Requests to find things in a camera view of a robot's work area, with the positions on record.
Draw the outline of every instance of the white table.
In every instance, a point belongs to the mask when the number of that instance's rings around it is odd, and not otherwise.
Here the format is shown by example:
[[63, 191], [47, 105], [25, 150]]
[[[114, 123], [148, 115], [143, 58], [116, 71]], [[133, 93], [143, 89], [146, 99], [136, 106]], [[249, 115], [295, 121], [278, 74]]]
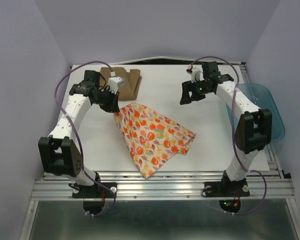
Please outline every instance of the white table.
[[[87, 65], [70, 75], [63, 100], [65, 106], [73, 84], [83, 80], [85, 70], [99, 71], [103, 65]], [[225, 103], [213, 93], [187, 105], [180, 105], [182, 82], [188, 81], [186, 65], [113, 65], [140, 69], [142, 81], [137, 100], [120, 101], [119, 107], [137, 102], [167, 116], [196, 133], [187, 155], [176, 154], [157, 172], [224, 171], [230, 164], [234, 151], [231, 142], [231, 124]], [[240, 82], [243, 78], [239, 66], [235, 66]], [[230, 66], [219, 65], [221, 74], [236, 75]], [[84, 165], [93, 171], [137, 172], [122, 134], [116, 127], [111, 113], [93, 105], [86, 113], [79, 129], [83, 145]], [[260, 151], [250, 169], [268, 171], [264, 151]]]

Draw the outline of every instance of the floral cloth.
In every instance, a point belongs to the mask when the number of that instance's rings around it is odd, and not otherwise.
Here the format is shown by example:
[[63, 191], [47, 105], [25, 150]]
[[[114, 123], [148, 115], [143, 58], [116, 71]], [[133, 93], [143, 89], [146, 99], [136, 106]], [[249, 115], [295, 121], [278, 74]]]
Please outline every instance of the floral cloth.
[[114, 114], [136, 168], [147, 179], [174, 154], [187, 154], [196, 134], [151, 108], [132, 103]]

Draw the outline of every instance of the gray wall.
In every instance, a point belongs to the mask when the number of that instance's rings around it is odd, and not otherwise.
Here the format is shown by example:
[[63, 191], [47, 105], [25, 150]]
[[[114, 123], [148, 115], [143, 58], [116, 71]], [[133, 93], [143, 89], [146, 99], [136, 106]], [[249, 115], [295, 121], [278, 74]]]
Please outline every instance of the gray wall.
[[65, 59], [247, 61], [279, 0], [35, 0]]
[[275, 145], [291, 172], [300, 212], [300, 0], [281, 0], [247, 62], [249, 79], [270, 89], [286, 134]]
[[68, 65], [33, 0], [0, 0], [0, 240], [19, 239]]

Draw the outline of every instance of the orange flower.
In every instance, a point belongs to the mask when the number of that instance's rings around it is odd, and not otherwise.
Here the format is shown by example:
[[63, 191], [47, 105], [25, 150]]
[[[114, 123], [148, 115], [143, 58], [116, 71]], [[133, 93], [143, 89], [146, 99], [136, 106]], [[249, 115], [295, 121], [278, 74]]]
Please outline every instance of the orange flower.
[[168, 149], [171, 146], [171, 142], [169, 141], [169, 139], [164, 140], [163, 145]]
[[175, 130], [169, 128], [169, 129], [168, 129], [168, 132], [171, 133], [171, 134], [174, 134], [174, 133], [175, 133]]
[[156, 126], [156, 128], [159, 129], [159, 130], [164, 130], [164, 129], [165, 129], [165, 126], [163, 126], [162, 124], [158, 124], [158, 125]]
[[151, 162], [152, 162], [153, 165], [158, 165], [159, 164], [158, 159], [156, 159], [155, 157], [152, 158]]
[[153, 139], [155, 139], [155, 134], [153, 132], [149, 132], [148, 135], [146, 136], [146, 138], [151, 141]]
[[181, 153], [186, 154], [188, 152], [188, 150], [186, 150], [184, 147], [181, 148]]
[[156, 125], [155, 125], [154, 123], [151, 123], [151, 124], [150, 124], [150, 129], [151, 129], [151, 130], [155, 130], [155, 128], [156, 128]]
[[162, 154], [162, 159], [167, 160], [168, 159], [168, 155], [167, 154]]
[[173, 145], [173, 146], [171, 147], [171, 151], [172, 151], [173, 153], [178, 152], [178, 147], [177, 147], [176, 145]]
[[178, 144], [179, 144], [180, 146], [183, 146], [183, 145], [185, 145], [185, 143], [184, 143], [184, 141], [183, 141], [183, 140], [180, 140], [180, 141], [178, 141]]
[[138, 146], [138, 147], [136, 148], [136, 153], [137, 153], [138, 155], [141, 155], [141, 154], [144, 153], [144, 149], [143, 149], [142, 147]]
[[136, 110], [134, 110], [134, 114], [133, 114], [136, 118], [140, 117], [140, 113]]
[[143, 139], [141, 137], [139, 138], [139, 141], [140, 141], [140, 144], [142, 144], [142, 145], [146, 143], [145, 139]]

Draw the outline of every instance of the glass panel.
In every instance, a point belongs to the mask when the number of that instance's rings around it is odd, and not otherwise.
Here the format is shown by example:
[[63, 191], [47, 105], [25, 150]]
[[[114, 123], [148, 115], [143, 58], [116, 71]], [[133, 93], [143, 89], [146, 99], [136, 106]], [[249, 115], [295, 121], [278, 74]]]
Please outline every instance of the glass panel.
[[[244, 200], [241, 212], [259, 200]], [[297, 239], [284, 199], [266, 200], [252, 214], [217, 211], [218, 201], [118, 202], [109, 215], [85, 216], [80, 201], [41, 201], [32, 240], [282, 240]]]

